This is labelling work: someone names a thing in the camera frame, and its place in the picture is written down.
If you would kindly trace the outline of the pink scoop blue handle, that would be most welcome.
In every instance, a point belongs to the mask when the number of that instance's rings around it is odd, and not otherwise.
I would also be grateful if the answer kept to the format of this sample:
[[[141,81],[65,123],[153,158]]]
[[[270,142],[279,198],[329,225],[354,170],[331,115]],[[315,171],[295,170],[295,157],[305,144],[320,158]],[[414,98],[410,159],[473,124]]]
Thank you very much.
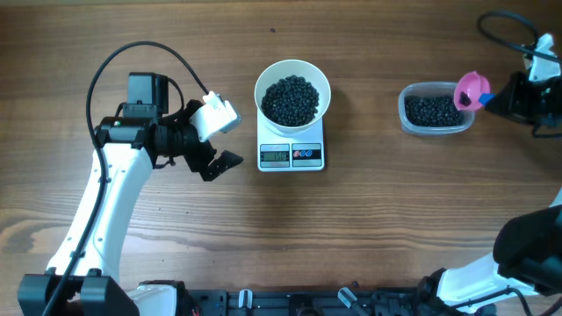
[[[495,97],[486,77],[477,71],[464,75],[458,82],[453,103],[459,111],[476,112],[483,109]]]

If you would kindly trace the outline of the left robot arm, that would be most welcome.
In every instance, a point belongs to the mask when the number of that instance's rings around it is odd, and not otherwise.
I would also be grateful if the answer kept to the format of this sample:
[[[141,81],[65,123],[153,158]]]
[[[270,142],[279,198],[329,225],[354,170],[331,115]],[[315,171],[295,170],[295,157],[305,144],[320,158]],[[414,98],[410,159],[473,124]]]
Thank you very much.
[[[194,315],[185,285],[142,282],[119,286],[126,231],[141,189],[153,170],[183,157],[191,172],[211,182],[241,163],[212,147],[211,136],[241,121],[236,109],[213,91],[183,101],[169,113],[173,80],[155,73],[128,76],[127,100],[94,131],[90,178],[65,241],[42,274],[24,275],[18,302],[25,315]]]

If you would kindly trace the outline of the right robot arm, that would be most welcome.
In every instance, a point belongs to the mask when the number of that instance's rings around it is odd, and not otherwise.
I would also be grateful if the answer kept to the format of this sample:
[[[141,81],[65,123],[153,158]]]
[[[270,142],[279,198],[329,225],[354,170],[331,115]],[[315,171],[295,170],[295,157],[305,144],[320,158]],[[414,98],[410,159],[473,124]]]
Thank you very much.
[[[457,84],[454,102],[462,111],[484,109],[505,119],[530,125],[538,137],[561,135],[561,78],[537,81],[522,72],[511,75],[499,93],[473,71]],[[517,296],[550,296],[561,292],[561,198],[541,211],[511,219],[499,232],[491,254],[464,267],[440,269],[424,277],[413,309],[425,315],[476,313],[494,302]]]

